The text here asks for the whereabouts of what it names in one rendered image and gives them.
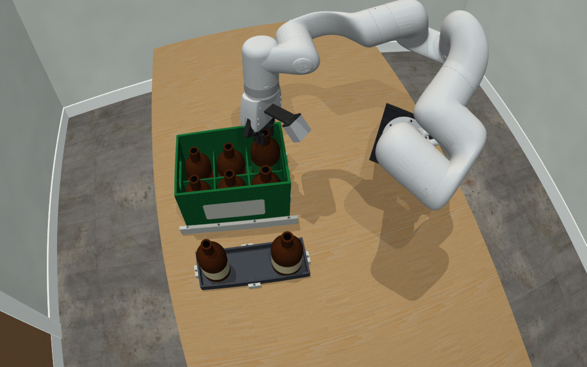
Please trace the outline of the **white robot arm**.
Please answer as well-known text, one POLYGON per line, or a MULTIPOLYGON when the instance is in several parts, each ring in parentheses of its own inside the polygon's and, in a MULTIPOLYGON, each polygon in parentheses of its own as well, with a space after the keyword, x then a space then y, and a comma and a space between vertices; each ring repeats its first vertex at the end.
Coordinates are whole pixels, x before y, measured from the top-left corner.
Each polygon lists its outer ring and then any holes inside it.
POLYGON ((488 64, 482 24, 469 12, 455 10, 436 31, 429 28, 425 7, 417 0, 398 0, 355 13, 309 13, 280 26, 276 39, 261 35, 246 40, 242 46, 245 93, 252 98, 272 97, 279 90, 279 73, 304 75, 317 70, 320 58, 312 39, 324 35, 340 35, 366 48, 396 40, 443 64, 418 99, 415 119, 395 118, 385 126, 376 157, 424 206, 432 211, 444 207, 487 139, 486 128, 466 108, 488 64), (438 145, 446 149, 449 160, 434 148, 438 145))

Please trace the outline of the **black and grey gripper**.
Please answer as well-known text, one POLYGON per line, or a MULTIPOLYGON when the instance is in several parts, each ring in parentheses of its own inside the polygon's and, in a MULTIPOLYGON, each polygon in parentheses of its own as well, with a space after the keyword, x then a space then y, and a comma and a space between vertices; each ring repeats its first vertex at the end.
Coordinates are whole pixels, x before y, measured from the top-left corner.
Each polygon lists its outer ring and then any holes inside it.
POLYGON ((255 143, 264 145, 265 139, 263 128, 267 128, 270 131, 270 137, 274 135, 273 124, 275 118, 271 118, 271 116, 265 114, 264 111, 273 103, 281 107, 280 86, 276 94, 268 98, 252 98, 244 91, 240 112, 241 124, 243 127, 246 125, 243 132, 244 137, 248 139, 253 136, 255 143))

